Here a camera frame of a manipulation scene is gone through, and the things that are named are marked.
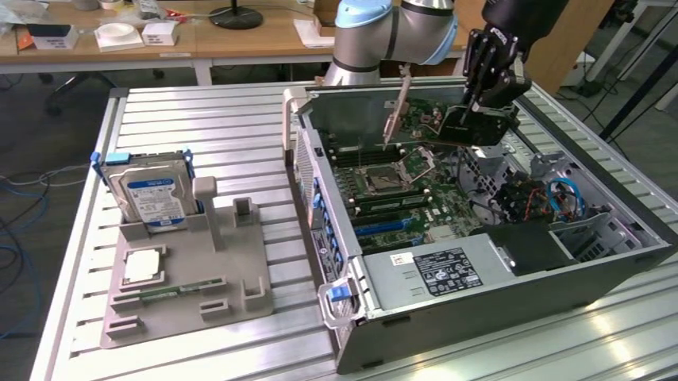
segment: power supply label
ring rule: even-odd
[[[174,179],[135,181],[127,184],[141,220],[151,226],[175,225],[186,218],[182,201],[172,196]]]
[[[414,263],[432,296],[483,285],[462,248],[415,256]]]

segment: paper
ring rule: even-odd
[[[156,250],[131,252],[125,261],[125,279],[129,283],[151,280],[160,271],[160,253]]]
[[[312,20],[295,20],[295,29],[307,48],[331,48],[335,45],[335,37],[320,37]]]

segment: blue hard drive label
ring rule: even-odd
[[[182,200],[172,195],[174,179],[135,181],[127,184],[141,221],[151,226],[171,226],[186,219]]]

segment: robotic arm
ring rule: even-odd
[[[511,103],[531,86],[523,64],[566,5],[567,0],[486,0],[487,24],[471,31],[466,48],[464,97],[444,116],[439,140],[494,145],[517,125]],[[399,8],[391,0],[343,0],[326,85],[378,83],[382,60],[438,64],[455,39],[452,11],[452,0],[403,0]],[[386,142],[392,129],[398,131],[395,118],[387,123]]]

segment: blue pcie slot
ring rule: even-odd
[[[403,230],[408,227],[410,222],[412,221],[411,218],[404,218],[400,221],[395,222],[386,222],[383,224],[364,226],[360,228],[355,228],[354,232],[356,236],[368,236],[378,233],[386,233],[386,232],[395,232],[398,230]]]

